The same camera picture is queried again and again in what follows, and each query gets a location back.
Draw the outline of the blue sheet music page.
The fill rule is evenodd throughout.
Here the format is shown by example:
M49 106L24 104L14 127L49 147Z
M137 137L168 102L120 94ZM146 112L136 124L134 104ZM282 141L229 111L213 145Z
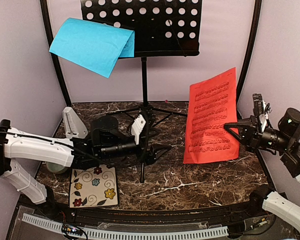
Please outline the blue sheet music page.
M135 56L135 32L68 18L54 37L49 52L109 78L119 58Z

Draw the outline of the white metronome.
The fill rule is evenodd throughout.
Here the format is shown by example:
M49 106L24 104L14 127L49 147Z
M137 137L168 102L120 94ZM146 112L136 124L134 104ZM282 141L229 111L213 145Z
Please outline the white metronome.
M65 107L62 111L65 135L68 139L85 139L88 129L72 107Z

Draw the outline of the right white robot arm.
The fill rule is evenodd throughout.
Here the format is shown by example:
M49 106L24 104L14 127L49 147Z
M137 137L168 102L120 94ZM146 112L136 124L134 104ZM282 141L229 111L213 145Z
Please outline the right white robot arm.
M249 118L224 125L231 134L249 152L267 151L279 155L282 161L280 170L284 177L291 176L291 183L285 179L284 186L279 183L275 173L276 190L262 185L250 194L250 202L245 205L245 213L256 217L261 211L267 211L294 227L300 234L300 111L288 108L273 128L269 120L264 123L256 113Z

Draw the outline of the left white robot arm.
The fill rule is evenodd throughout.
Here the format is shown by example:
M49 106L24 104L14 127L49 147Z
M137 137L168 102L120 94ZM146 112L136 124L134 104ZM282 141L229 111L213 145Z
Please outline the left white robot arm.
M157 132L152 121L140 114L126 133L118 120L102 116L90 124L90 135L83 138L51 138L22 132L11 127L10 121L0 122L0 177L26 195L50 218L61 213L53 190L37 182L18 163L30 159L71 169L70 206L98 207L107 200L115 204L116 169L154 164L171 147L150 144Z

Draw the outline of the red sheet music page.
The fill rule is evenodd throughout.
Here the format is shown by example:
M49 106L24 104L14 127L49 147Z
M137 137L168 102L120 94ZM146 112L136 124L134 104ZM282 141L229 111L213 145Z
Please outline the red sheet music page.
M225 129L237 122L237 70L192 84L185 131L184 164L207 164L238 158L240 144Z

